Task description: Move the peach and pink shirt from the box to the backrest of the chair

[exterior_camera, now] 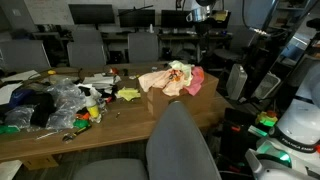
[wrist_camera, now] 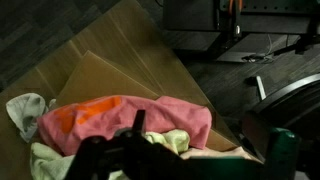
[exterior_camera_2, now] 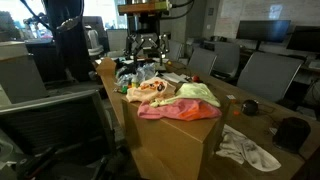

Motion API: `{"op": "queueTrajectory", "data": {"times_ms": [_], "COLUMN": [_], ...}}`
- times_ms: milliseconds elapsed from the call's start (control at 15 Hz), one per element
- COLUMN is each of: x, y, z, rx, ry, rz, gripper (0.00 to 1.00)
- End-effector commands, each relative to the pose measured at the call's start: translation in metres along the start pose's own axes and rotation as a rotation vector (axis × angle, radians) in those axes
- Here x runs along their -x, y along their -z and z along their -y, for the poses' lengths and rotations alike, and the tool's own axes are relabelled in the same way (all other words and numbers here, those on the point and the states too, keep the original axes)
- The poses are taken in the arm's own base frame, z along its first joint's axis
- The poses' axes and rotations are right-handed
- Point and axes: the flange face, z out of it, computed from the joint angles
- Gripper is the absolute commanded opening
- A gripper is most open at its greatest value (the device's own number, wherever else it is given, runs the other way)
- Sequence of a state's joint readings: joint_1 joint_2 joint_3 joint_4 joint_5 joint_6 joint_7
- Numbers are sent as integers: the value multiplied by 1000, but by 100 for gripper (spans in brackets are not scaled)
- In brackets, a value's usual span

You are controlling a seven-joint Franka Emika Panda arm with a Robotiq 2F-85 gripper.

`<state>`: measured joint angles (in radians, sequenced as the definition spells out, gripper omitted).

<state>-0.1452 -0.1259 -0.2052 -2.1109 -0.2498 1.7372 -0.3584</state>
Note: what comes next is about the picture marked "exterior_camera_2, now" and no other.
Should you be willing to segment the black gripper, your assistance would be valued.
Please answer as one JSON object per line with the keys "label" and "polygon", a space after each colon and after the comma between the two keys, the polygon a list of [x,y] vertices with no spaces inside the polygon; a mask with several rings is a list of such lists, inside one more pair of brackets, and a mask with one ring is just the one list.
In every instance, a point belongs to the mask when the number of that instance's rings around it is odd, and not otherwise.
{"label": "black gripper", "polygon": [[126,55],[137,55],[141,50],[158,52],[160,55],[169,52],[169,41],[166,34],[133,33],[126,38]]}

